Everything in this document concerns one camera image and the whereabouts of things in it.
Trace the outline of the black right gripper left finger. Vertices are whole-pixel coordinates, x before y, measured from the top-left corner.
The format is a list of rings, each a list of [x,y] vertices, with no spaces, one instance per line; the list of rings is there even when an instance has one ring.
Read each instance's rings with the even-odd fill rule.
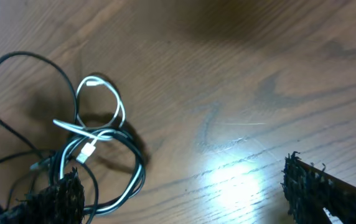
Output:
[[[28,194],[19,205],[3,209],[0,224],[78,224],[84,217],[84,189],[73,168],[56,184]]]

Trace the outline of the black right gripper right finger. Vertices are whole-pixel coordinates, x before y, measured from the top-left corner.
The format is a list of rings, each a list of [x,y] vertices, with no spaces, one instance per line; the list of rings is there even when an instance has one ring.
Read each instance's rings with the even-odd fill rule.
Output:
[[[285,158],[283,193],[288,215],[296,223],[330,223],[329,213],[342,223],[356,223],[356,187],[313,165],[294,151]]]

